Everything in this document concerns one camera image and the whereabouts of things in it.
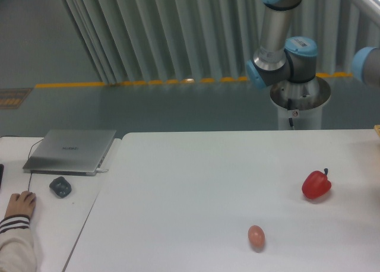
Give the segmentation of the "person's hand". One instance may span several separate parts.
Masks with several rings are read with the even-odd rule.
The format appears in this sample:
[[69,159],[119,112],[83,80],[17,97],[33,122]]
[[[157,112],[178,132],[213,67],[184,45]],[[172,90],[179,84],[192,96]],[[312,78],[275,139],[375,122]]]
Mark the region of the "person's hand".
[[31,193],[32,192],[30,192],[30,191],[23,191],[20,194],[16,194],[16,193],[12,194],[10,196],[4,217],[7,218],[7,217],[13,217],[13,216],[21,215],[21,216],[26,216],[29,218],[29,216],[28,216],[28,204],[29,204],[28,196]]

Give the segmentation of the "white striped sleeve forearm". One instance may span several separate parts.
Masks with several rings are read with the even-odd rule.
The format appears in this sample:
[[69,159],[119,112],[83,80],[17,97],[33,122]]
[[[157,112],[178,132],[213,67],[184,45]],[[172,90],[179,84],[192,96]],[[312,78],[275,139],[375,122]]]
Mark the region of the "white striped sleeve forearm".
[[29,216],[16,214],[1,221],[1,271],[37,271]]

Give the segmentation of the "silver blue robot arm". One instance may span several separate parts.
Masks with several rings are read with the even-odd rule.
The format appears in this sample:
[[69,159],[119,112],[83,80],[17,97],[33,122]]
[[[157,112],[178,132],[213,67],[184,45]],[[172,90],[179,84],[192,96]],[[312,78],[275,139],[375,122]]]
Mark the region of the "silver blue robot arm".
[[[261,0],[265,5],[259,48],[246,63],[247,75],[257,88],[282,81],[303,84],[316,76],[317,46],[307,37],[286,39],[294,13],[302,0]],[[379,26],[379,0],[351,0]],[[365,47],[353,57],[355,79],[379,88],[379,48]]]

